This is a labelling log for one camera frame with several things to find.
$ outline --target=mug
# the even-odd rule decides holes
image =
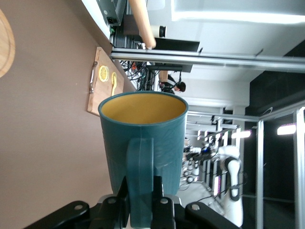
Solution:
[[[126,176],[131,226],[150,227],[153,176],[175,195],[182,168],[187,102],[173,94],[118,94],[99,105],[111,186],[117,194]]]

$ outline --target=floor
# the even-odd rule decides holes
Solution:
[[[201,198],[209,197],[201,200],[200,202],[209,206],[217,213],[223,215],[224,212],[221,205],[214,199],[214,197],[211,197],[211,195],[212,194],[205,188],[204,184],[198,181],[190,184],[182,181],[179,191],[177,192],[177,197],[180,198],[182,207],[185,208],[185,206],[189,203],[196,202]]]

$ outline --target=round wooden board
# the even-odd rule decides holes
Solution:
[[[0,9],[0,78],[8,72],[15,57],[15,40],[10,24]]]

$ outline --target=ceiling light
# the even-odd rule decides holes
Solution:
[[[282,125],[277,129],[277,135],[292,135],[296,132],[295,124]]]
[[[249,137],[251,135],[251,130],[245,130],[239,133],[233,133],[231,138],[245,138],[245,137]]]
[[[221,11],[172,11],[172,21],[189,20],[227,20],[248,21],[256,23],[297,24],[304,23],[304,15],[277,13],[221,12]]]
[[[215,177],[215,180],[214,180],[214,196],[217,196],[217,194],[220,192],[219,190],[219,187],[220,187],[220,179],[221,177],[218,176],[218,177]]]

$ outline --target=metal rail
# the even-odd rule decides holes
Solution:
[[[295,162],[295,228],[305,228],[305,141],[304,107],[294,112],[296,133],[294,134]]]
[[[200,64],[222,67],[250,68],[276,72],[305,73],[305,58],[206,54],[169,50],[140,50],[113,48],[111,57],[117,60],[160,62],[171,64]]]
[[[187,113],[189,116],[215,116],[216,118],[224,118],[228,120],[239,120],[245,122],[258,122],[258,116],[248,116],[248,115],[240,115],[240,114],[220,114],[220,113],[210,113],[210,112],[198,112],[198,111],[189,111]]]
[[[257,126],[256,229],[264,229],[264,122]]]
[[[283,117],[283,116],[286,116],[286,115],[291,115],[291,114],[294,113],[294,111],[296,109],[299,109],[300,107],[303,107],[303,106],[305,106],[305,100],[302,100],[298,103],[289,105],[289,106],[284,107],[282,109],[272,111],[270,114],[265,114],[265,115],[261,116],[259,119],[264,120],[264,121],[268,121],[268,120]]]

